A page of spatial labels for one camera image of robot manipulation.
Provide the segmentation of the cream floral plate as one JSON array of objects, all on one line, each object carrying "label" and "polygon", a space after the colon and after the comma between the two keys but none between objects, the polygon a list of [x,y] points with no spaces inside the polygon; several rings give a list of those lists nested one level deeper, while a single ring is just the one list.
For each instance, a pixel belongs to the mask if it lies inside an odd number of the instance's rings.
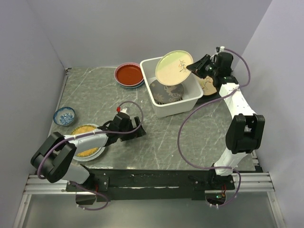
[{"label": "cream floral plate", "polygon": [[187,66],[193,63],[193,57],[187,51],[175,50],[169,52],[156,65],[156,79],[165,86],[180,84],[191,74]]}]

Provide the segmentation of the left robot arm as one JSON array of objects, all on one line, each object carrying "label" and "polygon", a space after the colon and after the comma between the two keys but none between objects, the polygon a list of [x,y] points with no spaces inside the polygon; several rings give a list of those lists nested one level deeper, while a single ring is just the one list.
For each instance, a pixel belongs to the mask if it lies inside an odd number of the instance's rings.
[{"label": "left robot arm", "polygon": [[30,163],[37,169],[37,176],[50,183],[68,180],[85,191],[93,188],[95,174],[83,165],[75,165],[75,155],[92,148],[105,148],[120,141],[146,135],[138,116],[133,119],[118,112],[114,119],[96,129],[76,135],[52,133],[32,156]]}]

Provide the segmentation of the round bamboo mat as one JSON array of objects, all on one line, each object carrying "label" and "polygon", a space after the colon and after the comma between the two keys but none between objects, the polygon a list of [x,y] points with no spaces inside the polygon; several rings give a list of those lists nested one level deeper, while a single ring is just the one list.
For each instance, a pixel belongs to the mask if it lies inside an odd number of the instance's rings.
[{"label": "round bamboo mat", "polygon": [[[96,124],[84,124],[84,125],[81,125],[77,128],[75,128],[71,134],[72,135],[75,135],[75,134],[80,134],[80,133],[86,133],[86,132],[90,132],[94,129],[96,129],[98,126]],[[86,151],[83,151],[79,154],[76,155],[77,158],[89,158],[93,155],[95,155],[97,152],[100,151],[100,148],[92,148],[92,149],[89,149],[89,150],[86,150]]]}]

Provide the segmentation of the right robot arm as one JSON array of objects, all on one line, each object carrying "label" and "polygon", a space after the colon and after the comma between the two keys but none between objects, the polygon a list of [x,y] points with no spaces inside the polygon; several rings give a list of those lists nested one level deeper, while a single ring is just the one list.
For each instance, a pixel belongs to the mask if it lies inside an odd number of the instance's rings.
[{"label": "right robot arm", "polygon": [[232,121],[226,133],[226,148],[217,162],[215,173],[208,177],[208,184],[219,189],[224,176],[232,174],[239,162],[260,147],[265,126],[263,115],[256,114],[245,100],[237,79],[232,75],[233,55],[219,52],[214,57],[205,55],[187,69],[199,78],[212,78],[213,86],[225,101]]}]

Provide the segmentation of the grey deer pattern plate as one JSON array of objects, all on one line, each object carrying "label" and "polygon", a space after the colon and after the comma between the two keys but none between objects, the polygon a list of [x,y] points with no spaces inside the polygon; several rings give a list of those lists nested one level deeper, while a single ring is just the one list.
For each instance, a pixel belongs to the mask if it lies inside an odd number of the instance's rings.
[{"label": "grey deer pattern plate", "polygon": [[150,90],[155,102],[160,104],[169,104],[182,100],[184,87],[182,84],[163,85],[159,81],[154,80],[150,84]]}]

